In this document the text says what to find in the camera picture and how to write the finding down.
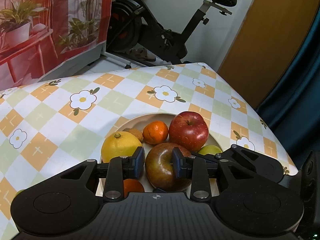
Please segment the green apple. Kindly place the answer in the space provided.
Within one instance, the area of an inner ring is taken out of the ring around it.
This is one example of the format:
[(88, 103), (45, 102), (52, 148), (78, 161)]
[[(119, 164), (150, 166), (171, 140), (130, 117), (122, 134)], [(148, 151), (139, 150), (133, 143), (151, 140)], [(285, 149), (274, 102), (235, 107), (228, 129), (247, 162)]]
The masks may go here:
[(203, 146), (198, 151), (198, 154), (201, 154), (201, 155), (207, 155), (207, 154), (216, 155), (218, 153), (222, 153), (222, 150), (216, 145), (206, 145), (206, 146)]

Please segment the red apple back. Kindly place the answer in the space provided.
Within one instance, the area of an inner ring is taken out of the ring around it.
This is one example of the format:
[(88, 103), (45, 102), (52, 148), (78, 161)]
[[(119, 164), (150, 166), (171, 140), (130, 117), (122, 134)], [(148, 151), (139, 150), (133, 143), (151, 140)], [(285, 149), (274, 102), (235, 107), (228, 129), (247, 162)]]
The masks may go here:
[(170, 142), (179, 144), (192, 152), (200, 150), (208, 137), (208, 126), (197, 112), (181, 112), (172, 119), (169, 126)]

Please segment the red apple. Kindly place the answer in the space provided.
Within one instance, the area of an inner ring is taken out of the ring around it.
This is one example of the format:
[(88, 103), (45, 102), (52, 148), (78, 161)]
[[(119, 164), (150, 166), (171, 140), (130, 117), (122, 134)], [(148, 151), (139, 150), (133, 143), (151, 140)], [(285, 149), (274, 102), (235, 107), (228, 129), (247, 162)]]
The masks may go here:
[(169, 126), (170, 142), (179, 144), (192, 152), (200, 150), (208, 137), (208, 126), (197, 112), (181, 112), (172, 119)]
[(178, 147), (185, 157), (191, 155), (184, 147), (176, 143), (165, 142), (154, 146), (146, 156), (146, 176), (154, 188), (166, 192), (176, 192), (184, 191), (191, 184), (189, 179), (176, 177), (172, 165), (172, 150), (175, 147)]

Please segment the red apple front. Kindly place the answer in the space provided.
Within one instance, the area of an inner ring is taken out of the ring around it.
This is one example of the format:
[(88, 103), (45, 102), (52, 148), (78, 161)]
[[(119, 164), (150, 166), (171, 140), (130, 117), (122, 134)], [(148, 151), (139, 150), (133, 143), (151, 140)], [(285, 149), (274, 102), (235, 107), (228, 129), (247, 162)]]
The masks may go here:
[(189, 179), (176, 177), (172, 165), (172, 150), (175, 147), (178, 147), (185, 157), (191, 155), (184, 147), (176, 143), (165, 142), (154, 146), (146, 156), (146, 176), (154, 188), (166, 192), (176, 192), (184, 191), (191, 184)]

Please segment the yellow lemon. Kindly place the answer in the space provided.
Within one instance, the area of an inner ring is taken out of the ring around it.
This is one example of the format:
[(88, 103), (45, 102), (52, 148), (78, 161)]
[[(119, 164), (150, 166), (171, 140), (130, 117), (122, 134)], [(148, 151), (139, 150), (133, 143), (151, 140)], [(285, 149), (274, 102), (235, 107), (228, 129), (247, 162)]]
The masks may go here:
[(137, 147), (142, 143), (131, 133), (120, 131), (108, 136), (101, 148), (101, 159), (103, 163), (109, 163), (112, 158), (134, 154)]

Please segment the small orange on plate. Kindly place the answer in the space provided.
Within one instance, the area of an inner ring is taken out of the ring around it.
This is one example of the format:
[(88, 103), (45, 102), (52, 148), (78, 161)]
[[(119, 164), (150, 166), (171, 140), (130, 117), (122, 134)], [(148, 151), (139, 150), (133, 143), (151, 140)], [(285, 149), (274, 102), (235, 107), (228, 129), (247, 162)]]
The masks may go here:
[(166, 141), (168, 137), (167, 125), (159, 120), (153, 121), (143, 129), (144, 141), (151, 145), (157, 145)]

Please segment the orange tangerine behind apples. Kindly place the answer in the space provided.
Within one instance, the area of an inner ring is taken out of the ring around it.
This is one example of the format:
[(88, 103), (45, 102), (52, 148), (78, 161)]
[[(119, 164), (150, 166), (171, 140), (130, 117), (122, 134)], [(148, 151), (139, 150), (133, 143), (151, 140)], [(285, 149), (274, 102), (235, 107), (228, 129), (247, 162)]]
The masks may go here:
[(124, 197), (126, 198), (130, 192), (145, 192), (143, 185), (136, 179), (125, 179), (124, 184)]

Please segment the blue curtain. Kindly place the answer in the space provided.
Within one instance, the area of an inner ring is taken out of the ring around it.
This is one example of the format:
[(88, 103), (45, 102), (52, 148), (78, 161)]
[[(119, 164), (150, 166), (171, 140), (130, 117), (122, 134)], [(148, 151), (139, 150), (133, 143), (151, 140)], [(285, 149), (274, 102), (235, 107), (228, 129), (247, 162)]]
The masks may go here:
[(292, 63), (257, 108), (294, 164), (319, 150), (319, 14)]

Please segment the brown longan on plate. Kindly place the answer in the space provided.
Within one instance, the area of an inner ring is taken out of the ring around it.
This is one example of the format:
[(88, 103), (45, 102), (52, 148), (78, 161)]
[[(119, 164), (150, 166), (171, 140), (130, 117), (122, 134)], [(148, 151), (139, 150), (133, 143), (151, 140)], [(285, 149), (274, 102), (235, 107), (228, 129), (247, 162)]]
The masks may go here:
[(124, 129), (125, 132), (129, 132), (132, 135), (134, 135), (140, 142), (143, 142), (143, 133), (135, 128), (125, 128)]

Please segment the black exercise bike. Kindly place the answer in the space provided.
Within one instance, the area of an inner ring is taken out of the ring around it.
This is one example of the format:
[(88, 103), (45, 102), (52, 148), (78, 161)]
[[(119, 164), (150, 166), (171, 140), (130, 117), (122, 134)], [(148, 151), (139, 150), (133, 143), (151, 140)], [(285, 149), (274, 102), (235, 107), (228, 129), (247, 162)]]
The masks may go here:
[(202, 22), (209, 8), (214, 7), (221, 15), (231, 15), (228, 7), (237, 5), (237, 0), (204, 0), (181, 33), (165, 29), (152, 14), (143, 0), (115, 0), (111, 6), (111, 18), (107, 31), (106, 51), (124, 53), (140, 44), (160, 59), (172, 64), (181, 64), (187, 55), (185, 43)]

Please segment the wooden door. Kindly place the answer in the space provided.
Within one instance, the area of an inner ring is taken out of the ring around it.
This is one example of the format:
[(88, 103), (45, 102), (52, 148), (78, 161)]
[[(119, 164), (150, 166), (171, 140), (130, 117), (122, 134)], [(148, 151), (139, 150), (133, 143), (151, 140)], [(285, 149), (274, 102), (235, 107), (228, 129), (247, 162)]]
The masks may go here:
[(319, 0), (254, 0), (218, 74), (256, 108), (293, 60), (318, 7)]

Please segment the printed pink backdrop cloth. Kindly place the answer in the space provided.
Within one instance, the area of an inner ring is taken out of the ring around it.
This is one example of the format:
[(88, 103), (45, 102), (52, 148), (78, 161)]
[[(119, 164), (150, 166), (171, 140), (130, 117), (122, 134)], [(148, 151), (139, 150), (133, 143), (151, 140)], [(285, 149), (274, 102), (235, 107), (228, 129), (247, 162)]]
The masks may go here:
[(1, 89), (70, 76), (99, 59), (112, 0), (1, 0)]

